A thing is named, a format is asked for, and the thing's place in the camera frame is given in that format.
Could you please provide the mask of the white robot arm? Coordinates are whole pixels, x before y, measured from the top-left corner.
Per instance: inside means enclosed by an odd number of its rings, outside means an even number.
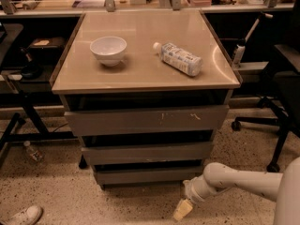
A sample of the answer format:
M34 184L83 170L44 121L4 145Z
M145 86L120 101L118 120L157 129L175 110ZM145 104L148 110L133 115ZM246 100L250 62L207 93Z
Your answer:
M240 188L276 203L273 225L300 225L300 157L284 173L241 171L212 162L205 166L201 176L183 184L185 197L173 213L177 221L206 198Z

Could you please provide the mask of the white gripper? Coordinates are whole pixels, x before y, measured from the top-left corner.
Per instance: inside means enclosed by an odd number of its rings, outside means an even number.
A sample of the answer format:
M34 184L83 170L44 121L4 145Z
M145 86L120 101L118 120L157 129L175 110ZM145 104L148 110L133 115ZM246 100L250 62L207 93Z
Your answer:
M186 199L182 199L173 212L173 218L176 221L182 220L192 211L192 203L198 204L215 194L215 189L206 182L202 175L184 180L183 184Z

